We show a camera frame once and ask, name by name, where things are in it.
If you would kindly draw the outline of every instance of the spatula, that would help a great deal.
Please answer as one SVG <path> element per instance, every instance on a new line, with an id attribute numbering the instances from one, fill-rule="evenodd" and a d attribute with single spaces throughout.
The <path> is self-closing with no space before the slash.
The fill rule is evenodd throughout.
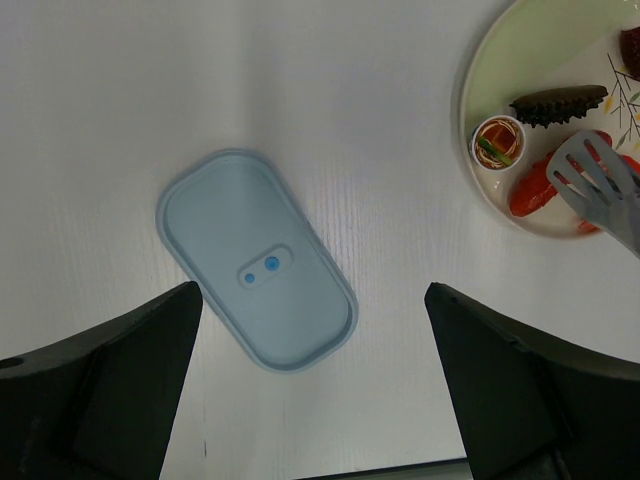
<path id="1" fill-rule="evenodd" d="M 547 177 L 578 216 L 640 258 L 640 177 L 602 138 L 591 130 L 573 135 L 549 162 Z"/>

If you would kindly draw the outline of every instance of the gray spatula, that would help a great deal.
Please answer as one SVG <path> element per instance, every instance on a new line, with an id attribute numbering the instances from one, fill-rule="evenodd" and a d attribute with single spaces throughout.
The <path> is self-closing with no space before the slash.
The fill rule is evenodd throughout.
<path id="1" fill-rule="evenodd" d="M 640 258 L 640 177 L 602 138 L 590 130 L 576 133 L 556 151 L 547 177 L 581 218 Z"/>

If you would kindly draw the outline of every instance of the container lid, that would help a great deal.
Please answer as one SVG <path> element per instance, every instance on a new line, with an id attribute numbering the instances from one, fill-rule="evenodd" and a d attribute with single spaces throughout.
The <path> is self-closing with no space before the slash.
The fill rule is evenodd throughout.
<path id="1" fill-rule="evenodd" d="M 353 332 L 351 288 L 260 155 L 212 155 L 166 190 L 156 221 L 164 244 L 259 365 L 305 369 Z"/>

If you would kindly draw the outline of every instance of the white table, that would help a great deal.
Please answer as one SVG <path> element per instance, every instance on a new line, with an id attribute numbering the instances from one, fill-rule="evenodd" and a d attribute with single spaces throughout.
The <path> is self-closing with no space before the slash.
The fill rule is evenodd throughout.
<path id="1" fill-rule="evenodd" d="M 536 238 L 477 200 L 452 137 L 464 70 L 507 0 L 3 0 L 0 358 L 185 280 L 162 188 L 258 148 L 352 283 L 336 354 L 276 375 L 206 308 L 166 479 L 293 479 L 464 456 L 423 306 L 448 283 L 640 361 L 640 262 Z"/>

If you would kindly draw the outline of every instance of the blue button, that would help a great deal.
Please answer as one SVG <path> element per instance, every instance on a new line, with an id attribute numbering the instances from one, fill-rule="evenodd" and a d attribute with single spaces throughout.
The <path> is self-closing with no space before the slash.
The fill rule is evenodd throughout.
<path id="1" fill-rule="evenodd" d="M 264 266 L 270 272 L 275 272 L 278 268 L 280 268 L 280 260 L 276 257 L 269 257 L 264 261 Z"/>

